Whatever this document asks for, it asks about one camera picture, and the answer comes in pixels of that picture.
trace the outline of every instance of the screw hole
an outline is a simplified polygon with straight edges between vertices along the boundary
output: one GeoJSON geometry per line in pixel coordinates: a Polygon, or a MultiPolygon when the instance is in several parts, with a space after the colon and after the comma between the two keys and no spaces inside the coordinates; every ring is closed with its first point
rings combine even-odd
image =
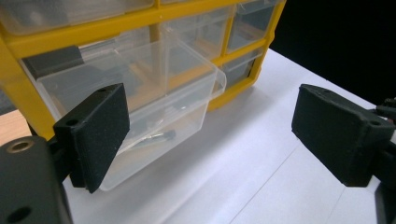
{"type": "Polygon", "coordinates": [[[373,124],[373,125],[375,125],[375,126],[378,126],[378,125],[381,124],[381,123],[379,123],[378,121],[374,121],[374,120],[370,121],[370,123],[373,124]]]}
{"type": "Polygon", "coordinates": [[[14,143],[13,145],[9,146],[7,148],[7,151],[9,153],[18,153],[18,152],[22,152],[26,149],[29,149],[34,142],[30,141],[30,140],[24,140],[24,141],[20,141],[17,143],[14,143]]]}
{"type": "Polygon", "coordinates": [[[77,123],[78,123],[77,119],[70,119],[69,121],[66,122],[66,125],[73,126],[76,125],[77,123]]]}
{"type": "Polygon", "coordinates": [[[24,219],[26,219],[30,213],[32,212],[32,209],[30,209],[30,207],[22,207],[18,210],[16,210],[15,212],[11,213],[11,215],[9,215],[7,217],[7,222],[8,223],[17,223],[20,222],[24,219]]]}

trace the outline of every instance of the small metal part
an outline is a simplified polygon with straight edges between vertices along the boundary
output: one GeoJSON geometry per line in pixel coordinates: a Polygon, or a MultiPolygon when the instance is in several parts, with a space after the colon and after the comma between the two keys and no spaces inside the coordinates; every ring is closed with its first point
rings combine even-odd
{"type": "Polygon", "coordinates": [[[175,130],[167,131],[165,133],[155,133],[153,135],[149,135],[142,138],[140,142],[138,142],[136,145],[131,147],[129,150],[134,150],[142,147],[149,147],[159,143],[163,143],[174,139],[175,136],[176,136],[175,130]]]}

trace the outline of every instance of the yellow storage cabinet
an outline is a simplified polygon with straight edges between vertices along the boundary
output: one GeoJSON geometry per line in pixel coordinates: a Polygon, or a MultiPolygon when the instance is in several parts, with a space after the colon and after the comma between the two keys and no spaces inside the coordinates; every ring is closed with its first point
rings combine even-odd
{"type": "MultiPolygon", "coordinates": [[[[215,53],[209,54],[207,58],[216,66],[224,68],[232,61],[247,57],[246,55],[251,52],[259,51],[260,54],[255,54],[255,57],[250,58],[248,64],[245,64],[250,68],[246,78],[235,82],[220,97],[210,102],[209,110],[215,109],[230,102],[241,91],[254,84],[260,73],[265,52],[274,40],[277,22],[286,4],[285,1],[279,0],[154,0],[153,2],[140,1],[140,8],[138,8],[138,5],[134,6],[131,3],[125,5],[128,1],[118,0],[118,3],[123,4],[122,9],[119,9],[120,5],[117,5],[115,12],[111,12],[109,15],[99,18],[89,17],[88,19],[81,17],[78,22],[69,21],[62,25],[47,25],[44,28],[23,30],[21,22],[18,27],[11,25],[10,28],[9,16],[15,15],[5,13],[9,7],[6,6],[7,2],[9,1],[0,0],[0,14],[2,14],[0,20],[3,23],[3,26],[0,27],[0,88],[22,112],[32,128],[47,139],[53,136],[52,125],[55,118],[38,93],[33,83],[35,81],[28,76],[27,69],[21,62],[22,59],[70,46],[89,45],[142,27],[148,27],[149,42],[153,42],[161,38],[161,29],[165,24],[168,24],[169,28],[172,27],[172,25],[169,26],[172,21],[183,20],[183,18],[194,15],[205,15],[210,11],[226,8],[223,10],[227,10],[230,16],[224,17],[224,14],[221,14],[223,11],[220,10],[217,14],[215,13],[218,15],[218,20],[213,24],[206,24],[206,28],[205,26],[197,27],[197,29],[201,29],[201,32],[205,32],[214,29],[218,24],[224,24],[223,30],[219,32],[222,39],[218,43],[221,46],[216,46],[219,49],[216,49],[215,53]],[[254,19],[257,15],[261,15],[260,10],[266,12],[265,19],[262,21],[265,24],[260,24],[260,21],[254,19]],[[243,43],[238,41],[238,38],[241,37],[247,41],[243,43]]],[[[201,22],[208,20],[207,16],[194,18],[201,22]]],[[[179,33],[176,31],[173,34],[177,37],[178,34],[183,33],[183,30],[179,31],[179,33]]],[[[207,51],[210,49],[210,44],[213,43],[194,42],[194,47],[204,46],[203,50],[207,51]]]]}

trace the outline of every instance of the plastic drawer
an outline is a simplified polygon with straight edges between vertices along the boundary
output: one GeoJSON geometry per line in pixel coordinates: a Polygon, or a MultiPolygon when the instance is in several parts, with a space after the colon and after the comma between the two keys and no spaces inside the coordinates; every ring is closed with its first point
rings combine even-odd
{"type": "Polygon", "coordinates": [[[254,0],[237,5],[228,52],[265,37],[274,7],[282,0],[254,0]]]}
{"type": "Polygon", "coordinates": [[[140,142],[130,147],[121,146],[123,150],[119,152],[110,166],[100,189],[115,188],[122,181],[198,132],[202,127],[207,104],[211,98],[209,93],[214,84],[212,77],[205,78],[200,83],[188,85],[169,96],[164,105],[168,118],[166,124],[154,134],[143,137],[140,142]]]}
{"type": "Polygon", "coordinates": [[[220,56],[231,8],[225,7],[199,15],[167,21],[162,24],[165,35],[175,36],[207,59],[220,56]]]}
{"type": "Polygon", "coordinates": [[[184,43],[168,39],[132,47],[134,41],[127,41],[128,36],[135,35],[85,47],[83,64],[36,81],[55,119],[92,92],[124,84],[131,129],[101,187],[104,190],[198,132],[208,102],[226,86],[225,75],[184,43]],[[178,54],[194,62],[180,63],[178,54]]]}
{"type": "Polygon", "coordinates": [[[262,56],[262,49],[256,49],[222,66],[222,71],[227,77],[226,89],[247,78],[255,59],[262,56]]]}
{"type": "Polygon", "coordinates": [[[96,21],[151,7],[154,0],[0,0],[0,21],[14,35],[96,21]]]}

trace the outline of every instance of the black plastic bracket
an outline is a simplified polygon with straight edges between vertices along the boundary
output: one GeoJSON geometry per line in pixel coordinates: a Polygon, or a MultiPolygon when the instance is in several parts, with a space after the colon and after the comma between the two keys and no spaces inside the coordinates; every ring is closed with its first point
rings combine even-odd
{"type": "MultiPolygon", "coordinates": [[[[387,195],[396,195],[396,146],[390,142],[396,126],[378,116],[383,106],[389,108],[377,107],[375,114],[332,91],[303,84],[291,128],[347,187],[367,187],[375,175],[387,195]]],[[[381,114],[393,118],[388,112],[381,114]]]]}
{"type": "Polygon", "coordinates": [[[95,192],[129,131],[122,84],[102,88],[54,125],[48,142],[23,137],[0,147],[0,223],[72,223],[62,182],[95,192]]]}

